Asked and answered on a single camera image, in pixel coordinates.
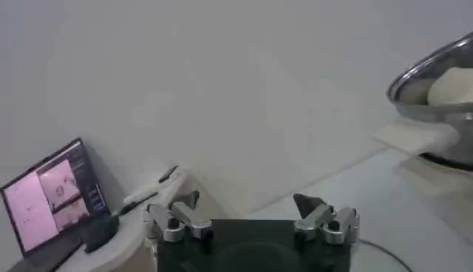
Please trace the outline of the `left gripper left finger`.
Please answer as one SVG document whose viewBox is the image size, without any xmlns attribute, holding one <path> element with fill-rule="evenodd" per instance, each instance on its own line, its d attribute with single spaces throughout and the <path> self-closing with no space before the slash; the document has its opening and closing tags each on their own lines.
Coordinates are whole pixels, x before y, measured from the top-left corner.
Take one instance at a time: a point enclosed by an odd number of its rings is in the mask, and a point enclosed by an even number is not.
<svg viewBox="0 0 473 272">
<path fill-rule="evenodd" d="M 214 237 L 214 228 L 210 219 L 195 211 L 199 198 L 200 193 L 194 190 L 168 205 L 148 204 L 145 207 L 145 223 L 151 229 L 157 229 L 157 236 L 165 242 L 180 242 L 187 231 L 191 237 L 207 242 Z"/>
</svg>

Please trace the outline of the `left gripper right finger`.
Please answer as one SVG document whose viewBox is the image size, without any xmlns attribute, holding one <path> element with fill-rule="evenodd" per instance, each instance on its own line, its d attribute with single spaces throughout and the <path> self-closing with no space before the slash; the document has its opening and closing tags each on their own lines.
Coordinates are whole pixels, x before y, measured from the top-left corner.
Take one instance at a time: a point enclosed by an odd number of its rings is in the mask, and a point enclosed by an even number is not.
<svg viewBox="0 0 473 272">
<path fill-rule="evenodd" d="M 354 208 L 335 208 L 320 197 L 294 194 L 301 219 L 294 222 L 297 246 L 321 236 L 328 245 L 355 245 L 359 239 L 360 215 Z"/>
</svg>

